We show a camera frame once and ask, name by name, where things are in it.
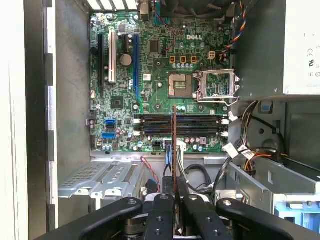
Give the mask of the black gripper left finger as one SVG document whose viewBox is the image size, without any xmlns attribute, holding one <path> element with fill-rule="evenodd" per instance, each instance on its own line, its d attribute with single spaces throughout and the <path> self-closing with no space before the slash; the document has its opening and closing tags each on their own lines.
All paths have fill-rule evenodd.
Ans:
<svg viewBox="0 0 320 240">
<path fill-rule="evenodd" d="M 174 237 L 174 179 L 162 178 L 163 192 L 152 201 L 126 197 L 81 219 L 80 240 L 172 240 Z"/>
</svg>

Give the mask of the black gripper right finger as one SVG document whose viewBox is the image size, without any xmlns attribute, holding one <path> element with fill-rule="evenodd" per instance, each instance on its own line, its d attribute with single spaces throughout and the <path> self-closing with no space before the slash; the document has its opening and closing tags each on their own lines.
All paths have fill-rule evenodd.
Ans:
<svg viewBox="0 0 320 240">
<path fill-rule="evenodd" d="M 178 180 L 178 196 L 186 216 L 184 225 L 203 240 L 306 240 L 308 230 L 232 198 L 220 199 L 215 207 L 203 196 L 190 193 Z"/>
</svg>

